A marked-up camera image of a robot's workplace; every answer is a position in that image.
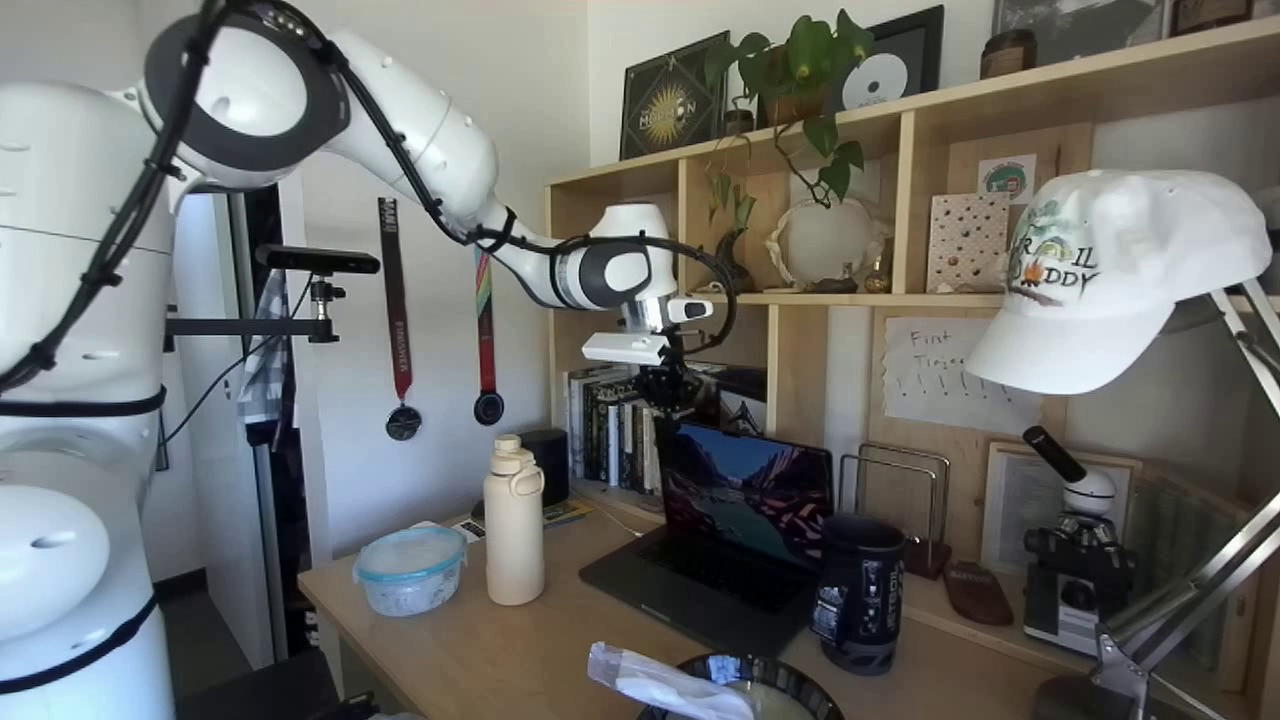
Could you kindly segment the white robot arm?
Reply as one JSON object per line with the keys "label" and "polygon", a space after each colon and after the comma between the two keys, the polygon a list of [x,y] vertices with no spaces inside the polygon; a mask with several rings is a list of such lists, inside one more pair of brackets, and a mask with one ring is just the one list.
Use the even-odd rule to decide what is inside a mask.
{"label": "white robot arm", "polygon": [[173,239],[191,191],[273,190],[336,153],[545,310],[617,311],[585,343],[680,367],[680,245],[647,206],[539,239],[497,198],[497,153],[449,97],[288,0],[204,0],[118,93],[0,87],[0,720],[176,720],[138,505],[160,448]]}

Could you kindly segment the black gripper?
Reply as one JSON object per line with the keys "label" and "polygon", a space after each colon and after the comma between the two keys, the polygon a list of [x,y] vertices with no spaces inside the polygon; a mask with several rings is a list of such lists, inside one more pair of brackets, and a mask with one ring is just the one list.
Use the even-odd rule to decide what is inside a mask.
{"label": "black gripper", "polygon": [[634,394],[662,417],[686,417],[707,401],[707,384],[684,365],[645,367]]}

